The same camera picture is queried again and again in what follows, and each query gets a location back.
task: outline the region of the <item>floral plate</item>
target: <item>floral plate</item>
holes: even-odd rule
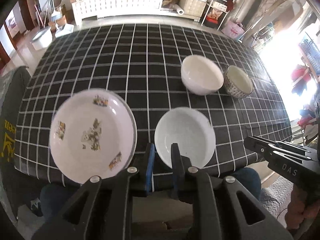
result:
[[[124,100],[106,90],[74,94],[57,111],[50,128],[50,149],[69,179],[115,176],[132,160],[137,126]]]

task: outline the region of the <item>floral decoration on plate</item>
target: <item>floral decoration on plate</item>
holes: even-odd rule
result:
[[[58,129],[56,131],[56,135],[58,135],[59,139],[63,140],[65,132],[66,132],[66,124],[64,122],[58,121]]]
[[[89,144],[91,150],[97,151],[100,150],[101,122],[95,118],[92,126],[89,130],[83,132],[81,142]]]
[[[119,152],[116,157],[110,162],[109,164],[109,168],[110,170],[113,170],[114,167],[116,167],[116,165],[121,161],[121,152]]]
[[[108,106],[108,100],[96,95],[96,97],[93,99],[93,104],[97,106]]]

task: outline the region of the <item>hand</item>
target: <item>hand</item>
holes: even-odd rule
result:
[[[288,205],[288,212],[284,219],[287,223],[287,229],[298,229],[305,218],[315,218],[320,210],[320,200],[306,208],[305,201],[307,193],[296,185],[291,192],[291,202]]]

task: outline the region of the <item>table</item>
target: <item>table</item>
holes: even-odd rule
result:
[[[222,88],[196,96],[180,77],[183,59],[199,54],[225,71],[244,69],[253,93],[232,98]],[[56,167],[49,148],[50,124],[61,104],[90,88],[113,90],[132,109],[138,129],[134,159],[142,158],[168,110],[185,106],[203,113],[216,133],[216,151],[205,167],[217,177],[255,163],[261,156],[243,147],[251,135],[291,140],[291,126],[279,92],[251,48],[223,36],[169,25],[102,26],[56,39],[41,59],[24,94],[17,120],[15,167],[49,182],[72,183]],[[172,186],[171,169],[156,155],[153,190]]]

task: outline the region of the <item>pink bag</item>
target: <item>pink bag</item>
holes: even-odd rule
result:
[[[241,34],[244,33],[244,30],[241,27],[239,27],[237,24],[231,21],[228,21],[226,26],[223,28],[222,33],[232,39],[236,39]]]

